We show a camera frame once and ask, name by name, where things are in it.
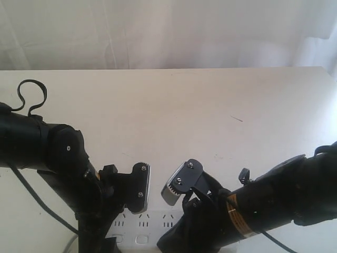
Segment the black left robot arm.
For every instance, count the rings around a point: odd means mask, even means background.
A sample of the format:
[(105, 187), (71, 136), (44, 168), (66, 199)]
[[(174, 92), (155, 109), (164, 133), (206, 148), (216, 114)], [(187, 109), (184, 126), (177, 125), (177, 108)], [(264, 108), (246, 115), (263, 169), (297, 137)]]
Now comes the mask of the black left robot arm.
[(23, 116), (1, 104), (1, 166), (10, 168), (37, 203), (55, 214), (21, 174), (34, 169), (74, 212), (79, 252), (118, 252), (116, 239), (107, 232), (123, 206), (114, 199), (110, 164), (97, 171), (85, 151), (79, 130), (66, 124), (47, 124), (38, 115)]

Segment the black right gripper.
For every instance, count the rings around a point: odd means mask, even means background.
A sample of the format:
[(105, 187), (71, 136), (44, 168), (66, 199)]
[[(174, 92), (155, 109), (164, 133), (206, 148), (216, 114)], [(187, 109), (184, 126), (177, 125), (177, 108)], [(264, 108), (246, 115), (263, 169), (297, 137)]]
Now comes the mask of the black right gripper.
[(219, 252), (236, 243), (240, 234), (227, 212), (225, 198), (230, 190), (218, 188), (211, 192), (212, 203), (197, 198), (183, 201), (184, 214), (157, 242), (161, 252)]

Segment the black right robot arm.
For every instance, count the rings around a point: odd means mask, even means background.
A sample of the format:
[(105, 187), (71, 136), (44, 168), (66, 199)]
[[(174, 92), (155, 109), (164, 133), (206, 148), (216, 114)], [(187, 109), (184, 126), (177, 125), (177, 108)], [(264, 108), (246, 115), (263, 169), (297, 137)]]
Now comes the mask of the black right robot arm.
[(157, 242), (161, 252), (219, 252), (246, 238), (288, 223), (311, 226), (336, 218), (336, 144), (297, 155), (264, 175), (239, 174), (241, 187), (224, 188), (195, 159), (168, 179), (161, 195), (183, 215)]

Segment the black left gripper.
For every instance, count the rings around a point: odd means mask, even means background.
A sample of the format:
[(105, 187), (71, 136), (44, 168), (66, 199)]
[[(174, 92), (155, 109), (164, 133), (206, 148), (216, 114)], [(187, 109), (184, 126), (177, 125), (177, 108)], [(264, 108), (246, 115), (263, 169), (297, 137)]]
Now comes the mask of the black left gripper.
[(109, 176), (118, 170), (109, 164), (96, 171), (88, 156), (44, 159), (46, 170), (38, 174), (70, 207), (78, 222), (79, 252), (120, 252), (116, 239), (107, 232), (122, 205), (114, 199), (115, 187)]

